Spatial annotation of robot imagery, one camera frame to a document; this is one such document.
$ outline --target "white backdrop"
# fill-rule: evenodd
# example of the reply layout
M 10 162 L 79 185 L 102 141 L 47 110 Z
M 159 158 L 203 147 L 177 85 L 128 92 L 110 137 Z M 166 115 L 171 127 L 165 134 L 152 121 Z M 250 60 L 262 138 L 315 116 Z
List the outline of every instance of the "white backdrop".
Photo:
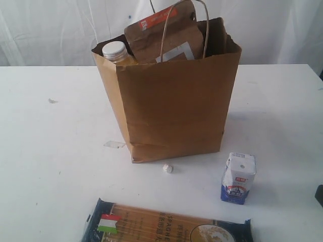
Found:
M 175 2 L 153 0 L 157 11 Z M 241 64 L 308 63 L 322 71 L 323 0 L 205 2 L 242 47 Z M 97 41 L 151 14 L 149 0 L 0 0 L 0 66 L 94 65 Z

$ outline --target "glass jar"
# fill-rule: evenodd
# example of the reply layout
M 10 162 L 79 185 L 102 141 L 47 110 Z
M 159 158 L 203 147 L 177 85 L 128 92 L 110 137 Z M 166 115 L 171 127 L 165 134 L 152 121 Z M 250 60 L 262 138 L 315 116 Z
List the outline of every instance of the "glass jar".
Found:
M 113 41 L 106 44 L 102 48 L 105 58 L 116 64 L 117 66 L 137 65 L 137 60 L 128 54 L 125 44 L 121 41 Z

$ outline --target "paper bag handle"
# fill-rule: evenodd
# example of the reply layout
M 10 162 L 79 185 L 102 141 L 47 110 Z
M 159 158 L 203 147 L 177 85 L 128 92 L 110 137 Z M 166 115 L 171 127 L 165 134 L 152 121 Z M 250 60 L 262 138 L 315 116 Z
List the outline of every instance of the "paper bag handle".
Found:
M 164 32 L 163 32 L 163 38 L 161 39 L 161 47 L 160 47 L 160 62 L 163 62 L 163 55 L 164 55 L 164 40 L 165 40 L 165 36 L 166 36 L 166 31 L 167 31 L 167 26 L 168 26 L 168 20 L 170 18 L 171 12 L 173 11 L 174 7 L 177 6 L 178 4 L 184 2 L 184 1 L 190 1 L 190 0 L 180 0 L 177 3 L 175 3 L 170 11 L 168 12 L 166 21 L 165 21 L 165 26 L 164 26 Z M 207 11 L 207 7 L 205 2 L 203 2 L 202 0 L 195 0 L 197 2 L 200 2 L 204 5 L 205 8 L 205 12 L 206 12 L 206 36 L 205 36 L 205 43 L 204 43 L 204 51 L 203 51 L 203 59 L 205 58 L 205 54 L 206 54 L 206 48 L 207 48 L 207 41 L 208 41 L 208 32 L 209 32 L 209 17 L 208 17 L 208 11 Z

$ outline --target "white table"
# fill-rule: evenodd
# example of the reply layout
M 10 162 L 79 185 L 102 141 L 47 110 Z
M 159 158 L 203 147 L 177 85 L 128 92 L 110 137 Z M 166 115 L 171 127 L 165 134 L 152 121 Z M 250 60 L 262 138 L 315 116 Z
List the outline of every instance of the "white table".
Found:
M 79 241 L 99 197 L 322 241 L 323 82 L 308 65 L 239 66 L 221 151 L 167 160 L 173 174 L 103 146 L 123 138 L 96 67 L 2 67 L 0 111 L 0 241 Z M 220 200 L 232 151 L 257 159 L 245 205 Z

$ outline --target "blue and white carton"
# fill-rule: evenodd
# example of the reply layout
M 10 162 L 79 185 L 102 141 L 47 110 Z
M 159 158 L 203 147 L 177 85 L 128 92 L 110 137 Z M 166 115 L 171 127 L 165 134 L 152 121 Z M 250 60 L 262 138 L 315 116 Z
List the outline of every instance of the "blue and white carton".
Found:
M 221 200 L 244 204 L 256 175 L 253 155 L 230 153 L 222 178 Z

